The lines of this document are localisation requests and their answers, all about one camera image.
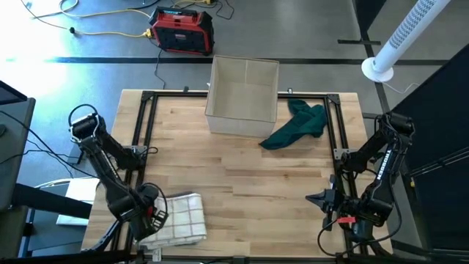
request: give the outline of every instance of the red battery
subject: red battery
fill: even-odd
[[[209,55],[213,51],[212,17],[206,12],[157,7],[149,20],[164,51]]]

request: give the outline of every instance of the green cloth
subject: green cloth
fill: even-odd
[[[292,119],[260,143],[266,150],[277,150],[290,146],[306,134],[315,138],[322,135],[327,123],[324,106],[310,107],[303,100],[289,99],[288,109],[293,115]]]

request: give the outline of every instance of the open box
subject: open box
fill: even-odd
[[[215,56],[205,109],[210,131],[269,137],[277,89],[278,62]]]

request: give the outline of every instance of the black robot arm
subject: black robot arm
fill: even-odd
[[[87,154],[97,177],[106,188],[108,209],[117,220],[100,242],[108,243],[109,233],[126,221],[130,223],[137,241],[157,232],[168,216],[167,208],[159,211],[155,208],[158,188],[150,184],[143,184],[136,190],[131,188],[121,180],[108,157],[115,157],[120,169],[137,170],[144,166],[142,153],[136,147],[124,148],[112,138],[106,131],[104,119],[96,112],[73,122],[70,132],[72,141]]]
[[[376,177],[359,199],[347,196],[335,188],[336,177],[332,175],[332,189],[320,194],[308,195],[306,199],[318,205],[325,213],[337,212],[338,218],[352,216],[352,239],[355,242],[372,241],[372,226],[381,227],[388,219],[394,205],[392,185],[398,175],[408,147],[412,144],[414,126],[412,120],[392,112],[383,114],[377,120],[379,130],[356,152],[344,153],[341,157],[342,173],[362,173],[368,161],[376,156],[387,145],[383,160]],[[330,230],[331,220],[325,221],[323,227]]]
[[[359,216],[381,227],[393,208],[390,185],[396,181],[407,149],[412,144],[414,127],[410,118],[392,112],[383,114],[378,122],[380,129],[369,141],[354,153],[344,153],[341,162],[345,172],[362,173],[368,161],[387,145],[376,178],[366,187],[357,205],[352,205],[358,209],[356,213]]]

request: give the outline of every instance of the wooden tabletop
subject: wooden tabletop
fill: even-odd
[[[142,90],[122,91],[111,133],[122,145],[131,144],[141,93]],[[340,93],[340,99],[349,146],[358,149],[367,140],[358,96]],[[304,197],[329,188],[333,164],[327,131],[318,139],[304,136],[284,149],[264,150],[258,145],[262,141],[259,138],[210,133],[204,115],[205,101],[158,98],[150,146],[159,152],[149,155],[144,182],[158,184],[166,195],[182,191],[201,194],[208,232],[207,240],[165,248],[163,256],[324,257],[317,246],[317,234],[325,215]],[[310,106],[320,103],[307,102]],[[335,111],[331,109],[340,142]],[[148,112],[149,104],[140,142]],[[279,100],[274,130],[290,118],[287,102]],[[358,177],[359,195],[372,178]],[[114,221],[104,193],[104,188],[99,187],[83,248],[93,246]],[[120,248],[126,228],[121,232]],[[386,226],[374,229],[376,238],[387,234]],[[332,232],[324,232],[321,244],[329,252],[344,251],[340,227],[334,225]],[[382,245],[391,250],[389,241]]]

